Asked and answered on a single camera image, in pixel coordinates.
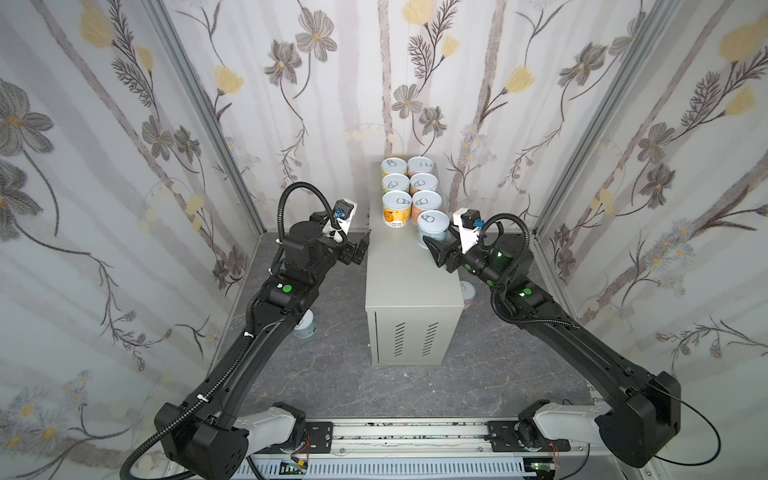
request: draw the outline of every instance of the pull-tab lid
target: pull-tab lid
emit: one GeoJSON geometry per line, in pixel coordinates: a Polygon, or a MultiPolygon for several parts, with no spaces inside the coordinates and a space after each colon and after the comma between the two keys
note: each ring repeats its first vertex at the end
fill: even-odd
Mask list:
{"type": "Polygon", "coordinates": [[[442,205],[442,197],[431,190],[420,190],[413,194],[413,204],[422,210],[437,210],[442,205]]]}
{"type": "Polygon", "coordinates": [[[405,190],[411,179],[403,174],[389,174],[382,179],[382,186],[387,190],[405,190]]]}
{"type": "Polygon", "coordinates": [[[437,177],[432,174],[416,174],[411,177],[411,186],[419,190],[434,190],[437,188],[437,177]]]}
{"type": "Polygon", "coordinates": [[[444,232],[449,223],[448,215],[440,210],[427,210],[419,215],[419,228],[425,232],[444,232]]]}
{"type": "Polygon", "coordinates": [[[408,161],[408,168],[419,173],[432,171],[434,166],[435,162],[427,157],[414,157],[408,161]]]}

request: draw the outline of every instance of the can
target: can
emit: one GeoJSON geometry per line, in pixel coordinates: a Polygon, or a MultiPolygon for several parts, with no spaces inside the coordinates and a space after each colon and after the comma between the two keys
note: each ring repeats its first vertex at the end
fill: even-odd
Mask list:
{"type": "Polygon", "coordinates": [[[409,192],[414,195],[421,190],[435,190],[437,188],[437,177],[432,174],[416,174],[411,177],[411,188],[409,192]]]}
{"type": "Polygon", "coordinates": [[[448,234],[449,223],[448,215],[440,210],[425,211],[419,215],[419,221],[416,222],[416,225],[419,227],[416,229],[416,241],[419,242],[422,248],[427,248],[427,244],[424,243],[424,237],[432,237],[435,240],[444,242],[448,234]]]}
{"type": "Polygon", "coordinates": [[[410,188],[411,180],[403,174],[389,174],[382,179],[382,193],[385,194],[392,190],[407,192],[410,188]]]}
{"type": "Polygon", "coordinates": [[[416,224],[422,212],[440,210],[440,205],[442,205],[442,197],[440,197],[439,193],[432,190],[416,192],[413,196],[413,204],[411,205],[411,221],[416,224]]]}
{"type": "Polygon", "coordinates": [[[382,178],[389,174],[403,174],[408,171],[408,164],[402,158],[390,157],[382,162],[382,178]]]}
{"type": "Polygon", "coordinates": [[[464,310],[466,310],[472,305],[472,299],[475,298],[475,286],[466,280],[462,280],[459,284],[462,286],[462,300],[464,300],[464,310]]]}
{"type": "Polygon", "coordinates": [[[411,196],[400,190],[392,190],[382,197],[384,223],[400,228],[411,220],[411,196]]]}
{"type": "Polygon", "coordinates": [[[408,161],[407,175],[413,177],[416,174],[430,174],[434,167],[435,162],[427,157],[414,157],[408,161]]]}

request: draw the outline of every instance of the yellow flower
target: yellow flower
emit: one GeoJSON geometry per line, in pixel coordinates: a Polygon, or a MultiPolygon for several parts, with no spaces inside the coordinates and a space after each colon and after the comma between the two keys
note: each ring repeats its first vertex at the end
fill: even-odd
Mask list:
{"type": "Polygon", "coordinates": [[[458,50],[459,41],[453,38],[451,35],[446,35],[442,39],[442,56],[450,57],[458,50]]]}
{"type": "Polygon", "coordinates": [[[154,58],[152,58],[152,50],[146,47],[136,47],[136,55],[138,55],[141,64],[147,70],[151,71],[154,67],[154,58]]]}
{"type": "Polygon", "coordinates": [[[243,86],[243,79],[229,68],[219,65],[216,68],[216,86],[225,94],[234,94],[243,86]]]}
{"type": "Polygon", "coordinates": [[[187,202],[187,215],[194,215],[198,209],[203,208],[204,204],[205,198],[203,198],[201,195],[192,197],[190,201],[187,202]]]}
{"type": "Polygon", "coordinates": [[[723,35],[720,55],[728,61],[740,61],[768,37],[768,17],[748,23],[723,35]]]}
{"type": "Polygon", "coordinates": [[[725,107],[726,115],[741,115],[755,106],[755,95],[749,85],[739,89],[739,93],[733,96],[725,107]]]}
{"type": "Polygon", "coordinates": [[[432,18],[434,4],[434,0],[410,0],[401,10],[402,17],[410,24],[424,25],[432,18]]]}
{"type": "Polygon", "coordinates": [[[104,14],[91,0],[83,3],[83,12],[80,14],[80,36],[96,48],[104,48],[112,44],[112,28],[104,14]]]}
{"type": "Polygon", "coordinates": [[[531,69],[524,65],[520,65],[512,71],[511,75],[509,75],[507,83],[504,84],[504,89],[516,94],[530,87],[531,84],[533,84],[533,80],[535,80],[535,78],[533,78],[533,75],[531,74],[531,69]]]}

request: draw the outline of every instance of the gray flower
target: gray flower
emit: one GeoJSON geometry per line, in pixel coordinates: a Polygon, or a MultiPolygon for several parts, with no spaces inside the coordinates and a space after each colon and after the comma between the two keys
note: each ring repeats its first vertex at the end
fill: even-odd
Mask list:
{"type": "Polygon", "coordinates": [[[0,154],[16,155],[24,144],[39,154],[52,152],[53,144],[40,133],[51,128],[50,118],[29,111],[29,98],[21,88],[0,80],[0,154]]]}
{"type": "Polygon", "coordinates": [[[640,195],[650,195],[648,208],[656,208],[667,202],[664,198],[664,189],[672,187],[674,174],[675,170],[670,170],[665,164],[660,164],[648,172],[648,185],[640,190],[640,195]]]}
{"type": "Polygon", "coordinates": [[[563,273],[563,276],[570,275],[571,268],[576,266],[576,259],[574,258],[573,252],[567,248],[561,250],[560,253],[558,253],[557,266],[563,273]]]}
{"type": "Polygon", "coordinates": [[[301,8],[299,23],[309,33],[296,34],[296,46],[299,50],[309,53],[315,51],[315,57],[320,61],[328,60],[326,50],[336,51],[336,43],[329,38],[333,32],[333,22],[322,10],[315,10],[314,16],[306,7],[301,8]]]}
{"type": "Polygon", "coordinates": [[[416,84],[400,85],[395,90],[395,99],[397,102],[392,106],[393,110],[400,110],[400,118],[408,118],[411,113],[418,114],[422,110],[422,102],[414,100],[416,95],[416,89],[419,88],[416,84]]]}
{"type": "Polygon", "coordinates": [[[0,160],[0,242],[18,238],[16,215],[37,215],[43,211],[40,205],[22,192],[27,184],[27,174],[0,160]]]}
{"type": "Polygon", "coordinates": [[[182,154],[187,154],[187,159],[192,163],[192,156],[195,154],[200,155],[200,141],[192,140],[190,132],[183,125],[179,125],[179,129],[176,130],[174,137],[176,137],[176,145],[179,147],[179,151],[182,154]]]}
{"type": "Polygon", "coordinates": [[[640,12],[636,18],[632,18],[632,20],[629,22],[629,25],[627,25],[627,33],[629,35],[614,38],[611,47],[608,49],[608,54],[615,57],[616,55],[622,55],[627,50],[629,50],[629,47],[632,45],[632,41],[634,40],[635,35],[637,35],[637,31],[640,30],[640,25],[643,23],[644,19],[645,12],[640,12]]]}
{"type": "Polygon", "coordinates": [[[275,61],[271,67],[264,67],[264,73],[270,76],[270,83],[279,85],[280,80],[285,76],[289,82],[295,84],[296,70],[294,68],[301,66],[301,57],[293,43],[287,41],[277,43],[277,40],[272,40],[272,49],[269,55],[275,61]]]}
{"type": "Polygon", "coordinates": [[[154,115],[149,116],[149,121],[141,124],[141,137],[152,145],[152,156],[157,158],[163,155],[163,160],[170,158],[170,147],[174,146],[174,136],[169,131],[161,131],[160,124],[154,115]]]}
{"type": "Polygon", "coordinates": [[[228,263],[230,266],[230,270],[232,271],[232,275],[237,276],[240,275],[240,273],[245,268],[245,256],[240,252],[240,250],[237,249],[237,245],[232,246],[232,251],[230,252],[228,263]]]}
{"type": "Polygon", "coordinates": [[[443,117],[440,113],[440,107],[427,107],[422,112],[422,116],[419,117],[419,123],[424,124],[424,131],[422,135],[427,135],[429,132],[434,131],[435,136],[439,137],[442,132],[448,128],[448,125],[440,123],[440,119],[443,117]]]}
{"type": "Polygon", "coordinates": [[[639,161],[646,161],[650,158],[652,163],[659,163],[664,159],[664,150],[662,146],[672,141],[674,128],[667,128],[666,122],[659,122],[650,128],[648,138],[641,138],[637,145],[642,148],[637,155],[639,161]]]}
{"type": "Polygon", "coordinates": [[[219,280],[219,290],[223,290],[223,288],[227,286],[227,274],[229,272],[230,269],[227,267],[227,262],[224,260],[216,260],[216,265],[214,266],[214,278],[219,280]]]}
{"type": "Polygon", "coordinates": [[[564,87],[568,82],[576,80],[576,83],[583,85],[587,83],[589,78],[589,72],[597,70],[605,63],[605,45],[592,45],[592,42],[581,50],[579,55],[576,55],[576,65],[570,68],[563,68],[560,70],[560,81],[558,82],[561,87],[564,87]]]}

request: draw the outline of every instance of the flower illustration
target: flower illustration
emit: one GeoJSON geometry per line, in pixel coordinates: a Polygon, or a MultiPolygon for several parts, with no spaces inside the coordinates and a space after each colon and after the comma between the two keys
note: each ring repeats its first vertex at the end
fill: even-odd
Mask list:
{"type": "Polygon", "coordinates": [[[571,274],[571,268],[576,266],[576,259],[573,252],[565,248],[558,253],[558,268],[562,271],[564,276],[571,274]]]}
{"type": "Polygon", "coordinates": [[[216,87],[223,94],[236,94],[243,86],[243,79],[223,65],[216,67],[215,80],[216,87]]]}
{"type": "Polygon", "coordinates": [[[442,39],[441,53],[443,57],[450,57],[458,50],[459,41],[451,35],[446,35],[442,39]]]}
{"type": "Polygon", "coordinates": [[[742,87],[739,93],[733,96],[725,107],[726,115],[741,115],[752,110],[755,106],[755,95],[749,85],[742,87]]]}
{"type": "Polygon", "coordinates": [[[576,65],[570,68],[563,68],[560,70],[560,81],[558,82],[561,87],[567,85],[570,81],[576,80],[576,83],[583,85],[587,83],[589,73],[593,70],[603,66],[605,63],[605,45],[592,45],[589,42],[586,47],[581,50],[579,55],[576,55],[576,65]]]}
{"type": "Polygon", "coordinates": [[[30,196],[22,192],[27,174],[0,160],[0,242],[18,238],[16,215],[37,215],[43,211],[30,196]]]}
{"type": "Polygon", "coordinates": [[[424,124],[424,130],[422,135],[427,135],[429,132],[434,131],[437,137],[442,135],[442,132],[448,128],[448,125],[440,122],[443,118],[443,114],[440,112],[440,107],[427,107],[422,112],[422,116],[419,117],[419,123],[424,124]]]}
{"type": "Polygon", "coordinates": [[[637,35],[637,31],[640,30],[640,26],[643,24],[644,19],[645,12],[640,12],[637,17],[632,18],[629,22],[629,25],[627,25],[627,33],[629,35],[614,38],[613,43],[611,43],[611,47],[608,49],[608,54],[615,57],[616,55],[623,55],[627,50],[629,50],[629,47],[632,45],[632,41],[634,40],[635,35],[637,35]]]}
{"type": "Polygon", "coordinates": [[[520,65],[512,71],[511,75],[509,75],[507,83],[504,84],[504,91],[502,93],[511,92],[516,94],[521,92],[530,87],[534,80],[535,78],[531,73],[531,69],[525,65],[520,65]]]}
{"type": "Polygon", "coordinates": [[[29,111],[29,97],[14,84],[0,80],[0,154],[8,157],[22,151],[24,144],[48,154],[53,144],[40,132],[53,128],[48,116],[29,111]]]}
{"type": "Polygon", "coordinates": [[[410,0],[400,11],[406,22],[412,25],[424,25],[432,18],[434,0],[410,0]]]}
{"type": "Polygon", "coordinates": [[[336,43],[330,38],[333,33],[333,22],[328,15],[322,10],[315,10],[313,15],[307,7],[302,7],[299,23],[306,32],[296,34],[298,49],[304,53],[315,51],[315,58],[320,61],[328,60],[326,50],[336,51],[337,48],[336,43]]]}
{"type": "Polygon", "coordinates": [[[170,158],[170,147],[174,146],[174,136],[169,131],[161,131],[160,124],[154,115],[149,116],[149,121],[141,124],[141,137],[152,145],[152,156],[163,156],[163,160],[170,158]]]}
{"type": "Polygon", "coordinates": [[[642,148],[637,155],[639,161],[646,161],[650,158],[652,163],[659,163],[666,155],[661,147],[672,141],[674,128],[667,128],[666,122],[659,122],[648,130],[648,137],[641,138],[637,145],[642,148]]]}
{"type": "Polygon", "coordinates": [[[264,67],[264,73],[270,76],[270,83],[278,85],[285,76],[289,82],[295,84],[296,70],[294,68],[301,66],[301,57],[293,43],[283,41],[278,44],[277,40],[272,40],[272,49],[269,55],[275,61],[271,67],[264,67]]]}
{"type": "Polygon", "coordinates": [[[768,17],[748,23],[723,35],[720,55],[730,62],[741,61],[768,37],[768,17]]]}
{"type": "Polygon", "coordinates": [[[80,36],[96,48],[112,45],[112,27],[91,0],[83,3],[83,12],[80,14],[80,36]]]}
{"type": "Polygon", "coordinates": [[[233,276],[240,275],[245,270],[245,256],[237,249],[237,245],[232,246],[227,260],[233,276]]]}
{"type": "Polygon", "coordinates": [[[400,85],[395,89],[394,95],[397,102],[392,109],[400,111],[400,118],[408,118],[411,113],[418,114],[422,110],[422,102],[414,100],[418,94],[418,88],[416,84],[412,84],[410,87],[400,85]]]}
{"type": "Polygon", "coordinates": [[[179,125],[179,129],[176,130],[174,137],[176,137],[176,145],[179,147],[179,151],[182,154],[187,154],[187,159],[192,163],[193,155],[200,155],[200,141],[192,140],[190,132],[183,125],[179,125]]]}
{"type": "Polygon", "coordinates": [[[219,290],[223,290],[223,288],[227,286],[227,274],[229,272],[230,269],[227,268],[227,263],[224,260],[216,260],[216,265],[214,266],[214,278],[219,280],[219,290]]]}
{"type": "Polygon", "coordinates": [[[648,172],[648,185],[640,190],[640,195],[650,195],[648,208],[656,208],[664,205],[667,199],[664,198],[664,189],[672,187],[675,170],[670,170],[665,164],[659,164],[658,167],[648,172]]]}

